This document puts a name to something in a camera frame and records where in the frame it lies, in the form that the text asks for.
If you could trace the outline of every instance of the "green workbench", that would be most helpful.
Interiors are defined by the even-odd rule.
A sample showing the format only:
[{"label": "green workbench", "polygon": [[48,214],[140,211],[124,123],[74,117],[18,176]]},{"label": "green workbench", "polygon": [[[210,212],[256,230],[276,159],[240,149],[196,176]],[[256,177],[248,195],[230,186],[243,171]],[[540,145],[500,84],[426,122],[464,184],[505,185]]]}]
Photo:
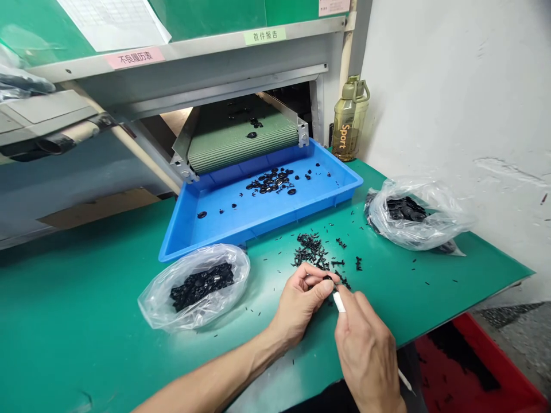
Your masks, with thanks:
[{"label": "green workbench", "polygon": [[[465,258],[411,252],[381,238],[366,224],[363,200],[384,176],[360,161],[348,165],[364,179],[354,198],[247,243],[251,273],[244,297],[198,331],[152,330],[137,305],[166,266],[157,255],[174,200],[1,251],[0,411],[125,413],[247,341],[276,311],[294,271],[299,232],[319,232],[329,241],[328,256],[345,260],[342,273],[367,295],[398,345],[533,273],[472,233],[456,239]],[[361,272],[356,256],[363,258]],[[336,319],[336,307],[324,305],[301,344],[230,411],[281,411],[341,378]]]}]

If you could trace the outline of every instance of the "conveyor belt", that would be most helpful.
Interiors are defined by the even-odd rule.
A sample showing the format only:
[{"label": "conveyor belt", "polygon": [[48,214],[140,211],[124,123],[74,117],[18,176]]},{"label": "conveyor belt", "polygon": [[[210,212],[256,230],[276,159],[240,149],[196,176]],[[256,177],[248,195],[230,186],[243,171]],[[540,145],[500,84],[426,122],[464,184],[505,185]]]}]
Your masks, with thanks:
[{"label": "conveyor belt", "polygon": [[[251,118],[263,127],[254,128]],[[257,137],[248,138],[250,132]],[[188,159],[201,175],[297,144],[297,125],[249,95],[201,107]]]}]

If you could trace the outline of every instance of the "metal shelf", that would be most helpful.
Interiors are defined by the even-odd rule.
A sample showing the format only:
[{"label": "metal shelf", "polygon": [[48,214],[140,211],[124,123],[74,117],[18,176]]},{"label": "metal shelf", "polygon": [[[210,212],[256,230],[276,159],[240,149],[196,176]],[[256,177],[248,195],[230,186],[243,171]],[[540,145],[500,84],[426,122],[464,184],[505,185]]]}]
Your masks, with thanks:
[{"label": "metal shelf", "polygon": [[[341,16],[293,23],[278,27],[285,28],[285,41],[288,41],[302,37],[317,36],[319,34],[342,32],[344,30],[344,24],[345,17]],[[161,50],[165,61],[179,60],[205,54],[242,49],[248,47],[245,44],[244,34],[251,31],[252,30],[245,30],[242,32],[219,34],[217,36],[194,38],[190,40],[169,43],[166,45],[160,45],[158,46],[158,48]],[[91,56],[82,59],[52,63],[49,65],[37,66],[28,69],[28,71],[34,75],[45,77],[53,83],[102,75],[115,71],[105,59],[105,56],[109,56],[111,54],[118,53],[102,54],[99,56]],[[117,70],[117,72],[128,71],[129,69],[132,68],[119,69]]]}]

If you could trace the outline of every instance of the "metal bracket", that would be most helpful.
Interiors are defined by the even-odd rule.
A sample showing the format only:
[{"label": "metal bracket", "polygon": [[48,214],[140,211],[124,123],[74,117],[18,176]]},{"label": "metal bracket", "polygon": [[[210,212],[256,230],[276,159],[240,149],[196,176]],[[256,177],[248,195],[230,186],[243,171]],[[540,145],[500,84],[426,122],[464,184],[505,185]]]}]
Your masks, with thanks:
[{"label": "metal bracket", "polygon": [[273,96],[268,95],[264,92],[258,92],[257,96],[261,98],[264,102],[272,105],[276,108],[283,116],[289,119],[293,124],[297,126],[298,132],[298,147],[308,146],[310,144],[308,123],[300,119],[296,112],[289,109],[283,104],[280,100],[274,98]]},{"label": "metal bracket", "polygon": [[192,184],[194,181],[198,182],[199,180],[199,175],[191,168],[188,161],[188,150],[195,127],[197,126],[197,121],[199,120],[199,111],[200,107],[194,107],[191,110],[180,135],[178,135],[174,145],[172,145],[174,156],[170,160],[170,165],[188,184]]}]

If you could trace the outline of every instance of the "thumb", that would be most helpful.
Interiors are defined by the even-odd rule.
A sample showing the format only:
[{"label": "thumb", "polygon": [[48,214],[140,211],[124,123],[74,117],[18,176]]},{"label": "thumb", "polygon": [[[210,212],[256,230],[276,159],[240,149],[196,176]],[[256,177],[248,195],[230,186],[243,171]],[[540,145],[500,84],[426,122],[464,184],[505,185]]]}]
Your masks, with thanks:
[{"label": "thumb", "polygon": [[335,284],[331,280],[323,280],[322,282],[314,285],[314,287],[308,291],[308,304],[311,308],[315,308],[318,304],[322,303],[333,291]]}]

